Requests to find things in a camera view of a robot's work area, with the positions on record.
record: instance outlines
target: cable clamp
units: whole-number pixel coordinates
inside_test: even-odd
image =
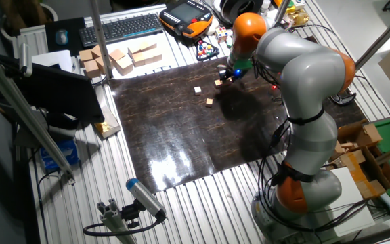
[[[295,169],[285,165],[285,161],[278,163],[278,173],[272,178],[272,186],[281,185],[287,177],[291,177],[294,181],[312,182],[315,175],[307,175],[296,171]]]
[[[311,123],[312,121],[315,121],[316,119],[320,118],[323,114],[324,114],[324,108],[322,107],[321,111],[318,112],[318,114],[316,114],[314,117],[311,117],[309,119],[302,119],[302,118],[293,119],[293,118],[287,117],[287,120],[290,121],[290,123],[304,126],[305,124]]]

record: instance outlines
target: colorful toy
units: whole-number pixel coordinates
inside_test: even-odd
[[[210,43],[199,40],[196,44],[198,44],[198,55],[196,56],[198,61],[204,61],[219,54],[219,48],[212,46]]]
[[[215,37],[218,43],[227,40],[228,35],[231,33],[231,30],[225,29],[225,27],[220,27],[215,30]]]

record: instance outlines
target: blue led light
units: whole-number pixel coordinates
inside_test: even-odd
[[[235,70],[235,71],[234,71],[234,76],[235,76],[235,77],[239,77],[241,74],[242,74],[242,71],[241,71],[241,70]]]

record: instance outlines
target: white paper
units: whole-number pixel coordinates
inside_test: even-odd
[[[32,62],[47,67],[59,64],[61,70],[67,72],[73,71],[72,58],[70,57],[70,51],[68,50],[36,55],[32,57]]]

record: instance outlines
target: black monitor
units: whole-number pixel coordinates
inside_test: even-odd
[[[19,60],[15,58],[0,55],[0,61],[19,67]],[[104,121],[95,90],[87,77],[33,64],[30,77],[14,78],[14,82],[31,106],[45,108],[50,113],[66,113],[80,122]]]

